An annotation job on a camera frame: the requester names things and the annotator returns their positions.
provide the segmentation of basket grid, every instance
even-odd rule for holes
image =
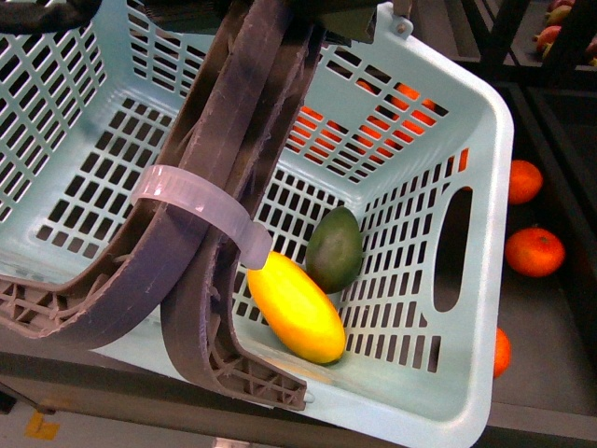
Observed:
[[[375,173],[448,114],[437,102],[348,49],[323,49],[319,65],[319,70],[338,75],[339,85],[349,82],[353,89],[375,97],[377,103],[356,127],[303,107],[286,148],[353,184]]]
[[[432,273],[425,269],[437,200],[464,172],[468,148],[401,182],[363,207],[360,229],[365,258],[357,281],[335,295],[347,329],[346,351],[363,357],[436,373],[441,335],[430,331],[420,293],[430,294]],[[274,238],[274,248],[299,265],[321,218],[344,200],[278,168],[257,211]],[[235,318],[267,325],[255,306],[241,266],[235,279]]]
[[[158,156],[173,119],[126,98],[36,238],[93,259],[131,212],[131,190]]]
[[[181,35],[158,28],[142,9],[138,0],[127,0],[132,70],[138,77],[185,98],[205,52],[186,43]]]
[[[0,222],[5,222],[90,103],[106,73],[93,26],[0,37]]]

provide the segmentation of orange fruit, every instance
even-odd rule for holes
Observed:
[[[356,85],[362,87],[369,93],[375,94],[375,91],[373,90],[371,85],[368,82],[366,82],[364,79],[359,79],[358,81],[356,81]]]
[[[420,110],[413,111],[411,115],[415,117],[418,121],[422,121],[423,123],[425,123],[427,126],[433,126],[434,124],[436,124],[436,121],[434,119],[432,119],[428,115],[425,115]]]
[[[396,90],[402,93],[404,96],[409,97],[413,101],[419,98],[419,93],[412,87],[407,86],[406,84],[396,84]]]
[[[512,346],[506,333],[498,328],[495,338],[495,358],[493,360],[493,378],[497,378],[510,366]]]
[[[402,121],[402,126],[411,131],[412,133],[416,133],[417,135],[423,135],[423,133],[425,132],[425,129],[423,129],[421,126],[416,125],[412,121],[408,121],[407,119]]]
[[[425,107],[427,107],[429,110],[436,110],[436,104],[431,101],[429,98],[425,98],[422,102],[422,105],[424,105]]]
[[[375,117],[369,117],[368,120],[369,120],[369,122],[373,123],[374,125],[376,125],[377,127],[381,128],[381,129],[388,130],[390,128],[389,124],[384,123],[383,121],[381,121],[380,119],[376,119]],[[376,131],[375,129],[370,128],[365,124],[361,125],[359,130],[363,131],[363,133],[366,133],[368,136],[372,137],[375,140],[379,140],[380,138],[382,138],[382,134],[379,131]],[[366,147],[373,146],[373,143],[371,141],[369,141],[367,138],[362,137],[360,135],[358,135],[356,137],[356,141],[361,143],[362,145],[365,145]]]
[[[324,116],[321,115],[319,112],[315,112],[313,109],[311,109],[310,107],[308,107],[307,105],[304,105],[301,109],[302,112],[304,112],[305,114],[313,117],[314,119],[316,119],[317,121],[321,121]]]
[[[518,205],[528,203],[543,187],[543,176],[539,169],[529,161],[512,161],[510,167],[510,185],[508,203]]]
[[[531,227],[517,231],[507,239],[504,255],[507,264],[517,273],[544,277],[562,266],[566,251],[556,235]]]

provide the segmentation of dark surface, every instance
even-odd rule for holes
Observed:
[[[76,358],[81,354],[71,354]],[[138,368],[0,354],[0,382],[57,411],[284,447],[390,448],[392,443],[281,409],[229,399]]]
[[[576,68],[586,64],[584,52],[597,34],[597,7],[593,0],[576,0],[574,7],[562,23],[562,30],[543,61],[544,85],[559,86],[566,83]]]
[[[14,397],[5,394],[4,392],[0,392],[0,413],[10,413],[16,402],[17,399]]]
[[[505,265],[499,325],[510,336],[513,358],[510,370],[494,383],[494,399],[597,416],[597,355],[591,328],[597,307],[595,235],[521,91],[500,92],[517,123],[513,157],[534,163],[545,178],[530,203],[509,206],[507,237],[539,225],[562,239],[567,259],[557,274],[541,279],[523,277]]]
[[[474,448],[591,448],[594,441],[488,427]]]
[[[597,232],[597,93],[532,89],[529,100]]]
[[[483,77],[499,78],[528,6],[529,0],[504,0],[494,15],[492,29],[481,51],[480,73]]]

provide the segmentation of orange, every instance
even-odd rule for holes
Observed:
[[[368,120],[369,120],[369,122],[373,123],[377,127],[382,128],[384,130],[387,130],[390,128],[390,125],[384,123],[380,119],[376,119],[375,117],[369,117]],[[382,134],[379,131],[372,129],[365,124],[361,125],[359,130],[363,131],[363,133],[366,133],[368,136],[374,138],[375,140],[379,140],[380,138],[382,138]],[[356,141],[361,143],[362,145],[365,145],[366,147],[373,146],[372,142],[370,142],[367,138],[362,137],[360,135],[358,135],[356,137]]]
[[[436,121],[434,119],[432,119],[428,115],[425,115],[420,110],[413,111],[411,115],[415,117],[418,121],[422,121],[423,123],[425,123],[427,126],[433,126],[434,124],[436,124]]]
[[[408,96],[413,101],[419,98],[419,93],[412,87],[407,86],[406,84],[402,84],[399,82],[398,84],[396,84],[396,90],[402,93],[404,96]]]
[[[423,135],[423,133],[425,132],[425,129],[423,129],[421,126],[416,125],[412,121],[408,121],[407,119],[402,121],[402,126],[411,131],[412,133],[416,133],[417,135]]]
[[[247,271],[247,283],[270,328],[296,355],[318,364],[342,356],[346,334],[338,311],[292,259],[270,252],[262,269]]]
[[[366,82],[364,79],[359,79],[358,81],[356,81],[356,85],[362,87],[369,93],[375,94],[375,91],[373,90],[371,85],[368,82]]]
[[[342,133],[342,129],[340,127],[340,125],[336,122],[336,121],[328,121],[327,125],[332,128],[335,129],[336,131]],[[325,135],[327,138],[331,138],[332,140],[334,140],[335,142],[339,143],[341,141],[341,138],[338,137],[337,135],[335,135],[334,133],[331,133],[330,131],[324,129],[321,131],[322,135]]]
[[[427,107],[429,110],[436,110],[436,104],[431,101],[429,98],[425,98],[422,102],[422,105],[424,105],[425,107]]]
[[[495,359],[493,360],[493,378],[497,378],[510,366],[512,346],[506,333],[498,328],[495,338]]]
[[[529,161],[512,161],[510,167],[510,185],[508,203],[519,205],[528,203],[543,187],[543,176],[539,169]]]
[[[504,255],[507,264],[517,273],[544,277],[562,266],[566,251],[556,235],[531,227],[517,231],[507,239]]]
[[[313,117],[317,121],[321,121],[324,118],[323,115],[321,115],[319,112],[315,112],[313,109],[311,109],[307,105],[304,105],[300,110],[302,110],[305,114]]]

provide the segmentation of plastic basket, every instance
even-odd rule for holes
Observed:
[[[379,8],[373,45],[322,50],[256,214],[298,263],[327,211],[345,204],[357,216],[362,271],[333,297],[344,357],[321,367],[289,353],[244,269],[224,268],[230,256],[215,271],[191,261],[162,303],[162,332],[196,384],[255,402],[285,388],[275,371],[264,384],[238,343],[306,381],[306,415],[407,446],[470,446],[491,404],[513,126],[497,93],[391,11]]]
[[[80,29],[0,36],[0,323],[24,336],[114,341],[206,232],[176,207],[130,203],[155,161],[201,173],[201,152],[168,132],[213,40],[157,31],[140,6],[104,2]],[[225,180],[232,154],[212,155],[206,178]]]

